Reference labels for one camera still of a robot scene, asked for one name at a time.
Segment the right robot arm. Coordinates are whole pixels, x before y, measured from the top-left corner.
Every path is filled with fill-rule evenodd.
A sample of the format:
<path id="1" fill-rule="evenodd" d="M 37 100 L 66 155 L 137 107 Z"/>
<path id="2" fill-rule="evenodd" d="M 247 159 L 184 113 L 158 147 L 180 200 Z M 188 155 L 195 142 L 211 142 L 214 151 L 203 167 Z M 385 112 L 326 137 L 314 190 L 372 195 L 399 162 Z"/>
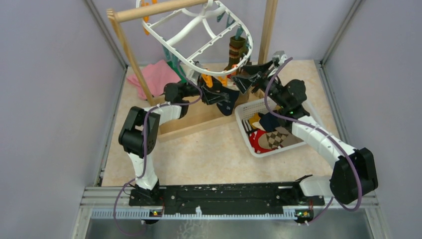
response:
<path id="1" fill-rule="evenodd" d="M 280 126 L 314 149 L 332 168 L 330 177 L 302 179 L 292 191 L 293 201 L 305 205 L 312 196 L 327 196 L 335 198 L 348 211 L 355 211 L 363 196 L 378 188 L 374 155 L 367 148 L 357 149 L 336 138 L 316 122 L 303 107 L 307 100 L 303 80 L 293 79 L 285 85 L 276 82 L 287 63 L 246 65 L 243 67 L 246 76 L 236 75 L 231 79 L 243 93 L 250 88 L 264 91 L 264 104 L 267 106 L 271 99 L 279 106 L 277 112 L 269 110 L 269 113 Z"/>

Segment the navy blue sock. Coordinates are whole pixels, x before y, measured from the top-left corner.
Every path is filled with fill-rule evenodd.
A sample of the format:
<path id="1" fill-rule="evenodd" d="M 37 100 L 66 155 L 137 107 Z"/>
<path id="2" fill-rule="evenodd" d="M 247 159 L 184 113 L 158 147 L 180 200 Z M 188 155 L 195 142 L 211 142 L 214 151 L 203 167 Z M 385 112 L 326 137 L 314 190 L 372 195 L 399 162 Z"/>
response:
<path id="1" fill-rule="evenodd" d="M 220 92 L 228 95 L 228 99 L 218 102 L 216 106 L 224 116 L 230 116 L 234 110 L 235 102 L 239 98 L 240 91 L 222 87 Z"/>

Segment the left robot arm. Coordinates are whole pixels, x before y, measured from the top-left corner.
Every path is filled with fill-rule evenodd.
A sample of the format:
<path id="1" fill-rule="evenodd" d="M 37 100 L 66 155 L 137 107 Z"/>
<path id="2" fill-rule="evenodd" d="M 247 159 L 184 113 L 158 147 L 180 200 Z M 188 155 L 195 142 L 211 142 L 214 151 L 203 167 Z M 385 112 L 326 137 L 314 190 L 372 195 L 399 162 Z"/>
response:
<path id="1" fill-rule="evenodd" d="M 158 177 L 153 160 L 148 159 L 156 145 L 159 126 L 183 118 L 189 105 L 199 101 L 213 105 L 228 100 L 229 95 L 191 82 L 179 82 L 164 87 L 164 98 L 166 102 L 150 108 L 132 107 L 118 137 L 135 171 L 135 178 L 130 182 L 143 189 L 140 198 L 148 206 L 157 204 L 160 198 L 160 193 L 154 189 L 158 185 Z"/>

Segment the olive striped sock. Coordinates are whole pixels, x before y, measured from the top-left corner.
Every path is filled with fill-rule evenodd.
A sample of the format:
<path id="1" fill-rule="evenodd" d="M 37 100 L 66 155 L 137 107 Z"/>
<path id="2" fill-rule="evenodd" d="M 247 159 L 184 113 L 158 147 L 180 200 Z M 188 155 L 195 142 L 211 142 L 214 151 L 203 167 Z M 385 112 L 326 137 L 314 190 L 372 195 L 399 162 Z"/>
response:
<path id="1" fill-rule="evenodd" d="M 239 36 L 233 36 L 229 42 L 229 59 L 228 64 L 224 70 L 228 71 L 232 69 L 233 65 L 240 62 L 241 58 L 247 54 L 248 48 L 246 44 L 247 39 Z"/>

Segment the white oval clip hanger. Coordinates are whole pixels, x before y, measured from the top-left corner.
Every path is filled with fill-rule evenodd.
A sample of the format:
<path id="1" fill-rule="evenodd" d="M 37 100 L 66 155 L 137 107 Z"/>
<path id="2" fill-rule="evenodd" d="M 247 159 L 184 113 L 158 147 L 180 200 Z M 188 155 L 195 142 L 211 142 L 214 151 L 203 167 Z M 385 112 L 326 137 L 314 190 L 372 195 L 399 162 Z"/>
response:
<path id="1" fill-rule="evenodd" d="M 204 50 L 203 53 L 196 56 L 192 61 L 193 65 L 199 67 L 203 70 L 208 70 L 212 72 L 222 72 L 226 71 L 223 68 L 208 68 L 205 66 L 205 60 L 206 58 L 211 58 L 213 56 L 216 56 L 218 53 L 221 52 L 222 46 L 227 46 L 227 61 L 229 59 L 229 42 L 230 38 L 233 36 L 236 37 L 243 37 L 247 39 L 246 44 L 248 48 L 248 52 L 246 55 L 244 55 L 242 59 L 246 60 L 246 64 L 248 64 L 252 50 L 254 48 L 253 38 L 251 36 L 251 33 L 247 26 L 244 24 L 244 22 L 234 14 L 234 12 L 229 9 L 224 3 L 222 3 L 219 0 L 210 0 L 210 3 L 208 6 L 204 5 L 196 5 L 191 6 L 185 9 L 185 11 L 177 14 L 176 16 L 169 19 L 167 22 L 156 26 L 153 28 L 153 30 L 160 35 L 165 41 L 174 39 L 175 36 L 183 29 L 185 28 L 188 23 L 191 21 L 198 19 L 200 14 L 205 15 L 205 19 L 208 22 L 210 30 L 215 34 L 218 35 L 222 31 L 224 31 L 227 27 L 231 27 L 232 29 L 228 31 L 222 38 L 215 41 L 210 47 L 208 47 L 206 50 Z M 156 23 L 157 21 L 161 20 L 162 18 L 168 16 L 169 13 L 161 13 L 157 15 L 147 16 L 141 19 L 142 21 L 145 21 L 148 24 Z M 152 36 L 148 30 L 144 28 L 144 31 L 146 34 Z M 179 41 L 173 42 L 173 48 L 175 48 L 181 55 L 184 56 L 184 58 L 189 58 L 193 53 L 198 51 L 201 47 L 206 45 L 210 41 L 211 37 L 207 30 L 204 27 L 204 24 L 200 21 L 197 22 L 197 25 L 188 32 L 185 37 L 183 37 Z M 163 46 L 165 53 L 169 55 L 170 57 L 174 58 L 176 61 L 181 61 L 178 59 L 175 55 L 173 55 L 165 46 Z M 238 72 L 240 72 L 240 68 L 236 70 L 235 72 L 228 74 L 228 75 L 220 75 L 220 76 L 214 76 L 214 75 L 207 75 L 200 72 L 199 73 L 203 76 L 212 76 L 217 79 L 224 79 L 228 78 L 231 75 L 235 75 Z"/>

